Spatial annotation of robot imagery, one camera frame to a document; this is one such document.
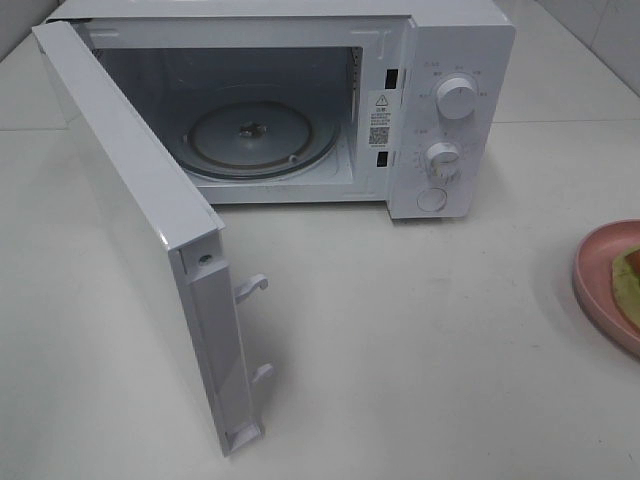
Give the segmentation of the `white warning label sticker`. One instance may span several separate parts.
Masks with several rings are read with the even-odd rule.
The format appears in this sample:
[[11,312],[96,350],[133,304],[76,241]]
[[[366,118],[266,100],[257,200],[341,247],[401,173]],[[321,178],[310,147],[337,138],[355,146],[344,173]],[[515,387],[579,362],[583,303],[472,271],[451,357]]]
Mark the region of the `white warning label sticker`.
[[399,95],[397,90],[373,90],[367,103],[367,144],[373,149],[389,148],[394,143]]

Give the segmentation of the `glass microwave turntable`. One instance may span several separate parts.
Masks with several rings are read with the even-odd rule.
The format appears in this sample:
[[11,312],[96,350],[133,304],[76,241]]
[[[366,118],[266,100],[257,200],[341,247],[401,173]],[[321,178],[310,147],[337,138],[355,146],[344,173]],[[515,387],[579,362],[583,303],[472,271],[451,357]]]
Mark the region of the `glass microwave turntable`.
[[216,180],[254,181],[302,170],[334,147],[343,112],[332,96],[258,84],[209,91],[184,110],[172,152],[189,171]]

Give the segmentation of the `white microwave oven body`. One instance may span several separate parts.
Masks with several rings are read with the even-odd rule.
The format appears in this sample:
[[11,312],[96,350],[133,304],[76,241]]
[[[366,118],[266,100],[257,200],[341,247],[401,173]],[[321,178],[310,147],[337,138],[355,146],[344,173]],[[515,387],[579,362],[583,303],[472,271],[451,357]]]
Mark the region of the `white microwave oven body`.
[[[380,202],[394,219],[462,217],[475,190],[515,28],[491,1],[66,1],[42,24],[71,24],[175,162],[213,205]],[[448,120],[435,89],[466,74],[474,112]],[[254,181],[189,171],[172,152],[183,111],[209,91],[274,84],[341,105],[334,147],[294,173]],[[394,143],[367,144],[368,94],[397,90]],[[456,145],[459,170],[428,173],[426,150]],[[447,192],[438,212],[418,195]]]

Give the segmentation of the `round white door release button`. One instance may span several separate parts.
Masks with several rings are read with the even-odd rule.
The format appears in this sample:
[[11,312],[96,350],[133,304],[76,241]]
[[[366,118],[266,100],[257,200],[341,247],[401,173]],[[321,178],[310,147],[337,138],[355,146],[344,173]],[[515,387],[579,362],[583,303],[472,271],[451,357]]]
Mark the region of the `round white door release button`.
[[441,188],[429,188],[417,197],[417,206],[423,212],[438,212],[447,203],[447,192]]

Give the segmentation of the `white microwave door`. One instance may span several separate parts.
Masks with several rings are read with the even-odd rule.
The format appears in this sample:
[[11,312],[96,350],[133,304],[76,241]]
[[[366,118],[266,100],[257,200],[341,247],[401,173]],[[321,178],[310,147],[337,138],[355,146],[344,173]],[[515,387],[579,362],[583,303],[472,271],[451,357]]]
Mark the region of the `white microwave door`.
[[233,284],[223,221],[74,27],[33,33],[109,239],[230,454],[262,433],[253,388],[273,368],[248,370],[237,307],[268,280]]

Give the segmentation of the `white bread sandwich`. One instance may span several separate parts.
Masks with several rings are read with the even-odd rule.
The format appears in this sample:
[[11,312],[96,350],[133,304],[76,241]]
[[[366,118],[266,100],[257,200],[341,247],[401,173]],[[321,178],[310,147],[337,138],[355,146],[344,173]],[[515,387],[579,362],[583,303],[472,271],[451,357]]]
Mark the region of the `white bread sandwich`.
[[639,246],[617,255],[611,264],[612,291],[618,309],[639,327]]

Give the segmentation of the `pink round plate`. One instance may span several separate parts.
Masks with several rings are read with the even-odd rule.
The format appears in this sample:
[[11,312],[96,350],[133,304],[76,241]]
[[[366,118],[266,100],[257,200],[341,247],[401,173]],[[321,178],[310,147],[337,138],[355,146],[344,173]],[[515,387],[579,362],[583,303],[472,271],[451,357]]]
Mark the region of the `pink round plate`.
[[639,327],[616,303],[613,262],[638,245],[638,219],[605,224],[583,238],[572,267],[575,297],[586,317],[601,333],[636,358],[639,357]]

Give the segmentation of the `white microwave knob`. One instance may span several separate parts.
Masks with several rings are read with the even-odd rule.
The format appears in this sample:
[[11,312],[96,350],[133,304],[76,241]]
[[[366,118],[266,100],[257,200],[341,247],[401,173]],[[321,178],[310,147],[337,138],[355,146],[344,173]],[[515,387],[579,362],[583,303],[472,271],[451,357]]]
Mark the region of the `white microwave knob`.
[[461,120],[474,112],[478,90],[472,77],[455,74],[437,85],[435,96],[437,109],[444,118]]
[[433,178],[448,179],[459,170],[460,151],[448,142],[438,142],[426,150],[428,173]]

